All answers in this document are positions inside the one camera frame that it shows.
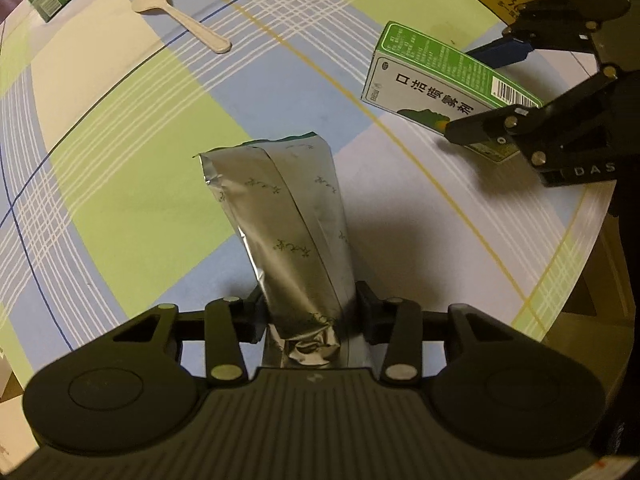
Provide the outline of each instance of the das logo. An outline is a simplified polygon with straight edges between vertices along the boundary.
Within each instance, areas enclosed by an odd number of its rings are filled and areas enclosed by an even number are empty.
[[[576,166],[574,168],[574,173],[575,176],[584,176],[585,174],[596,174],[596,173],[612,173],[613,171],[616,171],[616,165],[614,162],[605,162],[604,164],[601,164],[599,167],[596,164],[593,164],[591,166],[591,169],[589,168],[583,168],[581,166]]]

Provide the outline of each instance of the yellow line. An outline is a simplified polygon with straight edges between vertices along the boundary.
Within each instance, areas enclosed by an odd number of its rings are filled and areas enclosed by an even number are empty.
[[[525,302],[522,305],[521,309],[518,311],[516,316],[513,318],[513,323],[515,323],[518,320],[518,318],[523,314],[523,312],[526,309],[529,309],[529,311],[531,312],[531,314],[533,315],[535,320],[540,324],[540,326],[545,331],[545,333],[548,330],[548,328],[544,326],[542,321],[540,321],[540,319],[538,318],[537,314],[533,310],[533,307],[531,306],[531,300],[533,299],[533,296],[537,293],[537,291],[540,288],[540,286],[542,286],[542,283],[545,281],[546,275],[549,273],[549,270],[551,270],[551,267],[556,262],[556,258],[558,257],[558,254],[562,250],[562,247],[564,246],[564,243],[566,242],[566,239],[569,236],[569,232],[571,232],[571,228],[574,226],[575,220],[578,218],[578,213],[580,212],[580,208],[582,207],[582,202],[584,201],[584,197],[587,196],[587,190],[588,190],[588,188],[585,186],[584,190],[582,192],[582,195],[580,197],[580,202],[578,202],[578,207],[575,208],[574,214],[571,216],[571,219],[569,220],[569,225],[567,226],[566,230],[564,231],[564,235],[562,236],[562,239],[560,240],[560,243],[558,244],[558,247],[556,248],[556,252],[551,257],[551,261],[549,261],[549,263],[546,266],[544,272],[542,273],[542,276],[540,276],[540,279],[538,280],[538,283],[536,284],[536,286],[531,291],[531,294],[525,300]]]
[[[223,1],[225,3],[229,3],[231,0],[223,0]],[[507,279],[509,280],[509,282],[513,286],[514,290],[520,296],[520,298],[522,300],[526,300],[526,296],[524,295],[524,292],[522,291],[522,289],[520,288],[520,286],[518,285],[518,283],[516,282],[514,277],[511,275],[509,270],[506,268],[504,263],[501,261],[501,259],[498,256],[498,254],[495,253],[495,251],[491,248],[489,243],[484,239],[484,237],[482,236],[482,234],[480,233],[478,228],[476,228],[476,226],[473,225],[471,220],[465,215],[465,213],[462,211],[460,206],[452,199],[452,197],[450,197],[450,195],[447,193],[447,190],[444,189],[442,184],[440,184],[434,178],[434,176],[431,173],[429,173],[429,171],[427,171],[427,169],[420,163],[420,161],[415,157],[415,155],[409,151],[409,149],[402,143],[402,141],[400,141],[400,139],[398,139],[396,137],[396,135],[389,128],[387,128],[373,113],[371,113],[371,111],[362,102],[360,102],[360,100],[355,95],[353,95],[346,88],[344,88],[333,77],[328,75],[324,70],[322,70],[318,65],[316,65],[311,59],[309,59],[307,56],[302,54],[302,52],[300,52],[295,47],[293,47],[289,42],[287,42],[286,40],[281,38],[276,32],[274,32],[269,27],[267,27],[265,24],[263,24],[255,16],[253,16],[252,14],[250,14],[246,10],[244,10],[242,8],[242,6],[240,6],[238,4],[232,4],[232,7],[235,10],[237,10],[238,12],[240,12],[244,17],[246,17],[252,23],[257,25],[257,27],[261,28],[265,33],[267,33],[269,36],[271,36],[274,40],[276,40],[279,44],[281,44],[287,50],[289,50],[290,52],[295,54],[297,57],[299,57],[304,63],[306,63],[311,68],[313,68],[316,72],[318,72],[329,83],[331,83],[336,89],[338,89],[349,101],[351,101],[357,108],[359,108],[369,119],[371,119],[371,121],[377,127],[379,127],[382,131],[384,131],[387,134],[387,136],[402,150],[402,152],[409,158],[409,160],[411,160],[412,163],[414,163],[420,169],[420,171],[424,174],[424,176],[426,176],[429,179],[429,181],[435,186],[435,188],[440,192],[440,194],[447,200],[449,205],[460,216],[460,218],[462,218],[464,223],[473,231],[473,233],[476,235],[478,240],[480,240],[480,243],[482,244],[482,246],[491,255],[491,257],[494,259],[494,261],[498,265],[498,267],[500,267],[500,270],[507,277]]]

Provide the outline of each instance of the blue stripe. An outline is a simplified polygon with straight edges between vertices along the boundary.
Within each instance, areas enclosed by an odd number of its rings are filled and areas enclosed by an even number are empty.
[[[65,334],[62,332],[62,328],[60,327],[60,324],[58,323],[58,320],[56,319],[56,317],[53,315],[53,311],[51,310],[51,307],[49,306],[49,302],[47,301],[47,298],[45,298],[44,296],[44,292],[42,290],[42,287],[40,286],[40,282],[38,281],[37,277],[36,277],[36,272],[33,269],[33,264],[31,263],[31,259],[29,258],[29,253],[27,252],[27,246],[24,243],[24,238],[22,237],[22,232],[20,231],[20,226],[18,225],[18,219],[15,216],[15,211],[14,211],[14,204],[15,201],[12,203],[11,202],[11,197],[9,197],[9,187],[7,185],[6,182],[6,177],[4,176],[4,162],[2,161],[2,145],[0,144],[0,173],[2,174],[2,183],[4,184],[4,192],[6,193],[6,199],[7,201],[10,203],[9,204],[9,212],[11,213],[11,215],[14,218],[14,224],[15,224],[15,229],[18,233],[18,238],[20,238],[20,244],[22,245],[22,250],[24,251],[24,256],[27,258],[27,263],[29,264],[29,268],[31,269],[31,275],[33,276],[33,280],[36,283],[36,286],[38,287],[38,291],[40,293],[40,295],[42,296],[42,301],[44,302],[45,306],[47,307],[47,310],[49,311],[49,315],[51,316],[51,319],[53,320],[53,323],[55,323],[56,328],[58,329],[58,332],[60,332],[60,335],[62,336],[62,339],[65,340],[66,346],[69,348],[69,350],[72,350],[72,346],[71,343],[68,341],[68,339],[66,338]]]
[[[228,7],[232,6],[235,3],[238,3],[239,0],[231,0],[228,4],[223,5],[222,7],[220,7],[219,9],[214,10],[212,13],[208,14],[207,16],[205,16],[204,18],[202,18],[200,20],[200,22],[204,22],[205,20],[208,20],[209,18],[211,18],[212,16],[215,16],[217,13],[222,12],[223,10],[227,9]],[[100,99],[98,99],[98,101],[87,110],[87,112],[85,114],[82,115],[82,117],[80,117],[78,119],[78,122],[76,122],[76,124],[74,124],[71,129],[56,143],[56,145],[51,149],[51,151],[49,153],[47,153],[47,155],[45,156],[45,158],[43,159],[43,161],[36,167],[36,169],[33,171],[33,173],[31,173],[31,176],[27,179],[27,182],[24,183],[24,186],[22,186],[22,189],[18,192],[18,194],[15,196],[14,200],[12,202],[10,202],[11,207],[9,209],[9,211],[7,211],[7,213],[2,217],[2,220],[0,220],[0,227],[2,227],[2,224],[4,224],[4,221],[8,218],[9,214],[13,213],[13,206],[15,205],[16,201],[20,198],[20,196],[24,193],[24,190],[26,189],[26,187],[29,185],[29,183],[31,182],[31,180],[33,180],[33,177],[35,177],[38,172],[40,171],[40,168],[42,168],[43,164],[49,159],[49,157],[51,156],[51,154],[56,150],[56,148],[69,136],[69,134],[76,129],[76,127],[78,126],[78,124],[80,124],[82,122],[82,120],[84,120],[85,117],[87,117],[87,115],[89,113],[91,113],[95,107],[97,107],[105,97],[107,97],[111,92],[113,92],[119,85],[120,83],[122,83],[125,79],[127,79],[130,75],[132,75],[137,69],[139,69],[142,65],[144,65],[147,61],[149,61],[150,59],[152,59],[154,56],[156,56],[157,54],[159,54],[160,52],[162,52],[164,49],[166,49],[168,46],[170,46],[172,43],[175,43],[177,40],[179,40],[181,37],[183,37],[185,34],[187,34],[187,30],[181,32],[180,34],[178,34],[178,36],[176,36],[175,38],[173,38],[171,41],[169,41],[167,44],[165,44],[164,46],[162,46],[159,50],[156,50],[153,54],[151,54],[149,57],[147,57],[145,60],[141,61],[137,66],[135,66],[132,70],[130,70],[129,73],[127,73],[122,79],[120,79],[115,85],[113,85]]]

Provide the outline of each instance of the round pad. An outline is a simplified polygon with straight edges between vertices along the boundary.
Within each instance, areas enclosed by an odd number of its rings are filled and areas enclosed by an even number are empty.
[[[38,439],[68,452],[112,454],[185,423],[197,400],[193,378],[158,349],[136,346],[85,348],[37,373],[23,407]]]
[[[101,412],[128,406],[143,389],[142,379],[135,373],[101,368],[76,377],[69,387],[69,396],[78,406]]]
[[[587,443],[604,412],[602,386],[582,365],[523,342],[478,344],[431,382],[446,428],[511,456],[550,456]]]

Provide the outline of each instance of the spoon handle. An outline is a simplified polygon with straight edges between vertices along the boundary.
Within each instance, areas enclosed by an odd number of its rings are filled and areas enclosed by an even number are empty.
[[[174,20],[181,23],[191,34],[198,38],[202,43],[207,45],[216,54],[224,54],[231,49],[231,42],[227,38],[223,38],[219,34],[216,34],[210,28],[205,27],[200,22],[194,20],[191,16],[186,15],[184,12],[166,4],[162,8],[167,14],[169,14]]]

